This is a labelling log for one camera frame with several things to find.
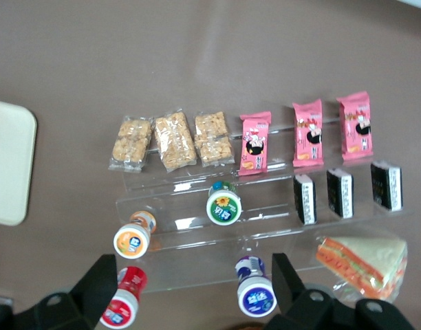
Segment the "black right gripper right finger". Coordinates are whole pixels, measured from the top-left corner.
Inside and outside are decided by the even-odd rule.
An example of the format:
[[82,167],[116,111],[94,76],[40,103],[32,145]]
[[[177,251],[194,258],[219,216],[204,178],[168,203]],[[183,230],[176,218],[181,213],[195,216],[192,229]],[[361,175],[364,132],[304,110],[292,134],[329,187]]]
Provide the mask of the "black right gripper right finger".
[[280,314],[266,329],[412,329],[389,302],[364,298],[348,307],[322,289],[308,289],[284,253],[272,255],[272,288]]

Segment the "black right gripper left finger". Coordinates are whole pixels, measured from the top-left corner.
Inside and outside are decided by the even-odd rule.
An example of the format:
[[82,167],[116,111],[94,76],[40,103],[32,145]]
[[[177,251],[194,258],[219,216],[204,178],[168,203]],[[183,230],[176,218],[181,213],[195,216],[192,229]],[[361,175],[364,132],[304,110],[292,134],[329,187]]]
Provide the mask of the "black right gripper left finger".
[[116,257],[103,254],[69,291],[14,316],[13,329],[94,329],[118,288]]

